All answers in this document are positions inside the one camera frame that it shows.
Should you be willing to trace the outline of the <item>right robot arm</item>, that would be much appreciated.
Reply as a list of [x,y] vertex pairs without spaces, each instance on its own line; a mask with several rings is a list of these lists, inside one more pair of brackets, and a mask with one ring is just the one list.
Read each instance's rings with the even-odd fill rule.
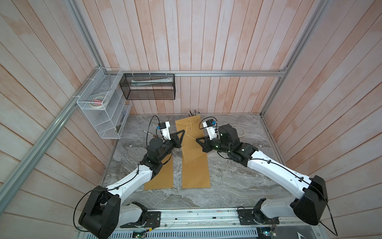
[[311,226],[321,223],[324,211],[330,209],[323,178],[298,173],[271,159],[257,147],[241,142],[237,130],[230,124],[218,126],[212,119],[204,121],[200,129],[208,133],[196,138],[203,152],[224,152],[227,159],[264,174],[291,193],[290,197],[276,200],[260,199],[251,210],[255,224],[276,224],[280,217],[297,217]]

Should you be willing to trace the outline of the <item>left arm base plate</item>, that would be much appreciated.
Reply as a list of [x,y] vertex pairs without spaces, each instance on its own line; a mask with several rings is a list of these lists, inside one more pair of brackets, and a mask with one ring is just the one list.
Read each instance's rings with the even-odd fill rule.
[[160,227],[160,222],[161,222],[160,211],[144,212],[137,222],[124,224],[121,226],[121,228],[155,229]]

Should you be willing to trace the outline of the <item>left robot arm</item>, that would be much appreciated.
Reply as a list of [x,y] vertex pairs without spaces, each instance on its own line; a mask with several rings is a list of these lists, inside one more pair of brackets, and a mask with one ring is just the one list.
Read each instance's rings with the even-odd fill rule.
[[116,228],[130,224],[137,227],[149,226],[147,207],[138,202],[127,206],[122,203],[160,172],[173,149],[182,147],[184,135],[185,130],[180,130],[164,139],[151,139],[146,154],[134,171],[111,185],[97,186],[89,191],[78,222],[74,223],[75,228],[80,232],[89,232],[98,239],[107,239]]

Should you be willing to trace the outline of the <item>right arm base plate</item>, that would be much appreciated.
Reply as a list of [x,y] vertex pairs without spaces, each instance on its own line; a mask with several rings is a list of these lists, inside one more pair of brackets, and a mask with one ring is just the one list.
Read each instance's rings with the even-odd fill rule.
[[267,218],[261,211],[253,209],[237,208],[237,214],[240,225],[278,225],[280,220],[278,217]]

